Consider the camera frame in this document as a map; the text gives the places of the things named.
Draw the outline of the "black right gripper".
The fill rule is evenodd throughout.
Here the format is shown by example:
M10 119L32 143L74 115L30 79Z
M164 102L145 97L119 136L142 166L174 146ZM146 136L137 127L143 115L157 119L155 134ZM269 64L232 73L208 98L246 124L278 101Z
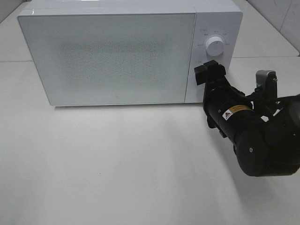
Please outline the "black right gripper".
M194 68L197 85L205 83L203 109L210 128L218 128L219 117L234 105L245 105L245 94L230 85L225 67L215 60Z

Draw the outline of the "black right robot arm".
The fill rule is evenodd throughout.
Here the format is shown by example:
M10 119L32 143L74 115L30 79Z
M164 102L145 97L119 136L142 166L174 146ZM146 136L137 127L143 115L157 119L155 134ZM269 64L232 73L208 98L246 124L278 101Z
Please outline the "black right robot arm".
M194 69L204 84L203 109L210 128L233 143L248 176L287 176L300 168L300 97L278 97L273 70L256 72L256 88L245 95L226 78L215 60Z

